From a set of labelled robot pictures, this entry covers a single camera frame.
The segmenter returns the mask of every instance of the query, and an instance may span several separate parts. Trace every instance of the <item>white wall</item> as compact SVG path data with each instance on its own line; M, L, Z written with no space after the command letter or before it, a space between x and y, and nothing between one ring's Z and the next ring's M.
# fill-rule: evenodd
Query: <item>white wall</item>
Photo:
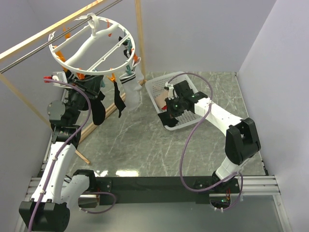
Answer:
M239 71L295 232L309 230L309 1L277 0Z
M7 0L1 3L0 52L42 29L43 26L26 1ZM14 56L1 63L0 68L19 57ZM55 68L60 67L47 50L43 50L4 75L47 117L48 103L59 99L61 90L45 84L42 77L49 75ZM1 231L11 232L16 225L19 204L25 199L29 181L40 169L51 132L2 82L0 109L0 225Z
M46 27L92 1L28 0ZM148 71L238 71L275 0L141 2ZM122 23L138 43L134 0L102 16Z

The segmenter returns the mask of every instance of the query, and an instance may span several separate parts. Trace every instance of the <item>metal rod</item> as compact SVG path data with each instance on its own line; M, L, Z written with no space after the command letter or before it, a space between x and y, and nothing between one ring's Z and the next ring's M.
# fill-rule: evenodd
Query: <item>metal rod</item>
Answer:
M117 0L113 3L111 3L110 5L108 5L107 7L103 8L102 10L98 11L95 13L95 15L99 15L100 13L103 13L104 11L110 9L111 7L113 7L114 5L120 3L122 0ZM64 35L68 34L69 32L73 31L74 29L78 28L79 26L81 26L82 24L88 22L91 19L91 17L88 17L87 19L81 21L80 23L76 24L75 26L71 27L70 29L68 29L67 31L61 33L60 35L54 37L53 39L51 39L50 41L47 41L46 43L42 44L41 46L37 47L36 49L32 50L31 52L27 53L26 55L24 55L23 57L19 58L18 60L14 61L12 64L6 66L5 68L0 70L0 73L4 73L8 70L10 70L12 67L16 66L17 64L19 64L20 62L28 59L29 57L33 56L34 54L36 54L37 52L41 51L42 49L46 48L48 45L52 44L54 41L57 41L58 39L62 38Z

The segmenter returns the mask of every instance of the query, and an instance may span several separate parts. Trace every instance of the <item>orange clothespin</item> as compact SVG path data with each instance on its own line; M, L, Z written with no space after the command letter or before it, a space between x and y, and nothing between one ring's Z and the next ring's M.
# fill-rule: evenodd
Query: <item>orange clothespin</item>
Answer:
M109 23L108 19L107 19L107 28L110 28L110 23Z
M115 74L112 73L112 77L107 76L107 78L111 81L111 82L116 82L116 77Z
M65 36L64 36L64 38L66 38L66 40L67 40L69 37L71 37L71 34L70 34L70 33L65 34Z
M66 61L66 59L64 58L64 56L63 56L63 54L62 54L62 52L61 51L57 51L56 52L56 55L58 56L58 58L61 60L61 61L63 61L63 62L65 62Z
M85 75L84 74L77 73L77 76L78 76L78 79L80 79L80 80L84 80L85 79Z
M134 62L137 62L139 59L139 57L134 53L134 56L133 56L133 60Z

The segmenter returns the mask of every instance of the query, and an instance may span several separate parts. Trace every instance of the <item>hanger hook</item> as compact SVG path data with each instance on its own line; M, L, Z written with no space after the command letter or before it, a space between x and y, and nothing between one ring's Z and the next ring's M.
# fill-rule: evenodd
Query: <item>hanger hook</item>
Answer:
M90 19L88 21L88 24L91 28L91 35L93 37L96 36L96 32L97 32L97 28L99 26L99 22L98 22L98 17L94 14L94 13L89 13L87 14L87 17L91 17L92 19Z

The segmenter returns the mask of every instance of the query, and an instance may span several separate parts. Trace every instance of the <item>white sock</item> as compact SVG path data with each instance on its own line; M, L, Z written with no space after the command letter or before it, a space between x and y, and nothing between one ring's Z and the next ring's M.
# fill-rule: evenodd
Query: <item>white sock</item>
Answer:
M141 73L140 68L137 67L138 64L140 63L140 61L141 61L141 58L139 57L139 59L137 60L137 62L135 62L134 60L133 60L133 62L132 62L132 71L134 71L135 74L136 74L136 81L137 81L137 82L142 81L142 80L144 79L144 75Z
M119 77L119 80L126 93L126 109L129 111L136 109L140 103L141 85L136 80L135 72L131 75L125 73Z

